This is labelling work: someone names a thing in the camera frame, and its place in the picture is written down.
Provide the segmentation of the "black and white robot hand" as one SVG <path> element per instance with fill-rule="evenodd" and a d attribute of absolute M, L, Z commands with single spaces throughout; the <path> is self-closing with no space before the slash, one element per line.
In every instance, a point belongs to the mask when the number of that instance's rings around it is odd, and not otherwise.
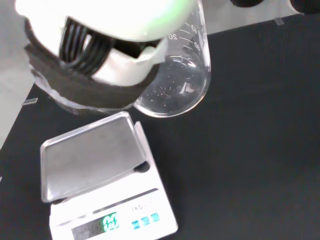
<path fill-rule="evenodd" d="M 75 114 L 130 108 L 194 0 L 17 0 L 35 84 Z"/>

